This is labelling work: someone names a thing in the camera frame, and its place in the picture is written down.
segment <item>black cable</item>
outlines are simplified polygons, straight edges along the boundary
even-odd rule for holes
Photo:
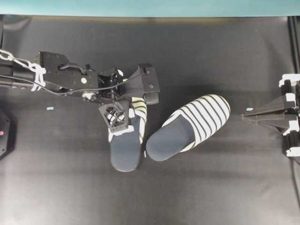
[[[144,74],[145,74],[145,73],[140,73],[140,74],[138,74],[138,75],[136,75],[136,76],[134,76],[134,77],[132,77],[132,78],[128,78],[126,81],[123,81],[123,82],[121,82],[121,83],[118,83],[118,84],[113,85],[113,86],[110,86],[110,87],[105,87],[105,88],[76,89],[76,90],[70,90],[70,91],[61,92],[61,93],[52,91],[52,90],[50,90],[50,89],[48,89],[48,88],[45,88],[44,86],[40,85],[39,83],[36,83],[36,82],[34,82],[34,81],[30,81],[30,80],[27,80],[27,79],[24,79],[24,78],[13,77],[13,76],[6,76],[6,75],[0,75],[0,77],[8,78],[8,79],[14,79],[14,80],[19,80],[19,81],[24,81],[24,82],[28,82],[28,83],[32,83],[32,84],[35,84],[35,85],[41,87],[42,89],[48,91],[48,92],[51,93],[51,94],[61,96],[61,95],[72,94],[72,93],[74,93],[74,92],[81,92],[81,91],[85,91],[85,90],[107,90],[107,89],[111,89],[111,88],[116,88],[116,87],[118,87],[118,86],[120,86],[120,85],[122,85],[122,84],[125,84],[125,83],[127,83],[127,82],[129,82],[129,81],[131,81],[131,80],[133,80],[133,79],[135,79],[135,78],[137,78],[138,76],[144,75]]]

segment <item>white chain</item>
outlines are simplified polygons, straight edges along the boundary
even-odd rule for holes
[[[41,67],[37,63],[31,63],[28,60],[19,59],[13,56],[12,53],[5,51],[3,49],[0,49],[0,59],[6,60],[6,61],[14,61],[15,63],[19,64],[20,66],[29,69],[30,71],[34,72],[35,75],[35,83],[38,83],[42,85],[43,87],[46,86],[46,83],[44,82],[44,74],[46,73],[45,68]],[[34,84],[31,91],[40,90],[41,87]]]

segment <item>black table surface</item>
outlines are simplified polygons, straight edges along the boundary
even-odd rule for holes
[[[0,224],[299,224],[281,136],[240,117],[280,95],[282,74],[294,73],[290,43],[286,17],[6,16],[3,48],[17,57],[62,53],[125,76],[153,64],[160,103],[148,108],[146,137],[205,94],[222,95],[232,114],[193,150],[160,163],[143,157],[136,171],[121,173],[110,164],[96,105],[0,89],[0,107],[17,120],[15,150],[0,161]]]

